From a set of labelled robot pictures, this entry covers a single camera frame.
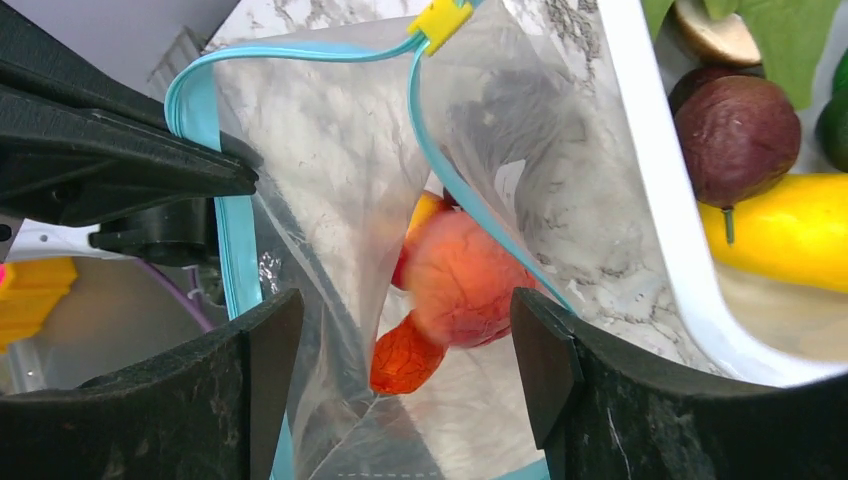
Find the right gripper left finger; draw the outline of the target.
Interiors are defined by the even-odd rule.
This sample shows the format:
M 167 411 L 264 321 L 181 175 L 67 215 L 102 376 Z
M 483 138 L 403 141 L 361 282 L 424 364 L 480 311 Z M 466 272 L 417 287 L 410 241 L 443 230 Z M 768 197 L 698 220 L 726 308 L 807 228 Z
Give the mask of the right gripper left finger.
M 289 290 L 81 386 L 1 400 L 5 479 L 267 479 L 304 320 Z

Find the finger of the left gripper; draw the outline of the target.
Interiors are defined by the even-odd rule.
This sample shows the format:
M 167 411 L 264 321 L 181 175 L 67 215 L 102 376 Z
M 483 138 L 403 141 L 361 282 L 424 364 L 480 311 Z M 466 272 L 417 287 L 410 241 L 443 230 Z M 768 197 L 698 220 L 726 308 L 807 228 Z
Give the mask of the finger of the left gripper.
M 86 226 L 174 201 L 254 192 L 255 155 L 172 135 L 164 109 L 9 5 L 1 8 L 1 211 Z

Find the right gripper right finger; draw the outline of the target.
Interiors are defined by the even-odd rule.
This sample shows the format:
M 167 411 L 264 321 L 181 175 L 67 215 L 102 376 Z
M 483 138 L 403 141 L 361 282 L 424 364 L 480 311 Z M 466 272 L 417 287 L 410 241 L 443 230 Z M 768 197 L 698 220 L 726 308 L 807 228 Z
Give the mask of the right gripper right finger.
M 847 379 L 731 380 L 607 333 L 534 289 L 511 300 L 536 446 L 554 479 L 843 479 Z

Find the orange carrot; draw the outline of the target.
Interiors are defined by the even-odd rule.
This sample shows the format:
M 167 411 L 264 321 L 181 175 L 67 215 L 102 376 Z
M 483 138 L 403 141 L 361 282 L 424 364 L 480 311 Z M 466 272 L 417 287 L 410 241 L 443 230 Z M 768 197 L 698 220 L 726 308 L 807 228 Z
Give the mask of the orange carrot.
M 418 390 L 441 365 L 447 348 L 431 342 L 415 325 L 411 310 L 376 342 L 369 384 L 379 394 L 410 394 Z

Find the peach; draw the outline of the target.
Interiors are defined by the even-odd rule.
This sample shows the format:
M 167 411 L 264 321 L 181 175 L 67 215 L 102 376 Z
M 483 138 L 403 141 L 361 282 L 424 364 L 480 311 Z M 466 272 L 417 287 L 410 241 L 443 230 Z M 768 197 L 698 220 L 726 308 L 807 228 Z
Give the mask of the peach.
M 417 329 L 435 344 L 459 348 L 508 335 L 513 290 L 537 287 L 534 275 L 463 211 L 423 226 L 404 282 Z

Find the clear zip top bag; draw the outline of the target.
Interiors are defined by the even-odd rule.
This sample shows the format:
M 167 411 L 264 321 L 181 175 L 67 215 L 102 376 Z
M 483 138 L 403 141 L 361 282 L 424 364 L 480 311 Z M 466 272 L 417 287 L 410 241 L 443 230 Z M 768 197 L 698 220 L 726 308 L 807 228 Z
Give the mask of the clear zip top bag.
M 422 1 L 312 1 L 230 41 L 165 97 L 179 136 L 244 141 L 259 175 L 220 198 L 228 312 L 298 289 L 305 315 L 275 479 L 541 479 L 510 338 L 450 350 L 417 391 L 369 386 L 374 345 L 411 309 L 391 273 L 437 178 L 419 120 L 547 286 L 592 324 L 698 370 L 670 290 L 594 1 L 479 1 L 435 56 Z

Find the red apple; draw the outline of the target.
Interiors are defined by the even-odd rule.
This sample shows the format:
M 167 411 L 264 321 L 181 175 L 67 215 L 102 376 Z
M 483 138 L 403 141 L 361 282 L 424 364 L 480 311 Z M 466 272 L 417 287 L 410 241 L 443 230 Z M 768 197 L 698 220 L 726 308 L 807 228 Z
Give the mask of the red apple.
M 410 222 L 401 246 L 400 254 L 391 278 L 391 284 L 399 290 L 405 291 L 404 275 L 407 261 L 413 253 L 417 239 L 423 232 L 425 226 L 437 215 L 453 211 L 454 206 L 443 197 L 424 191 L 412 212 Z

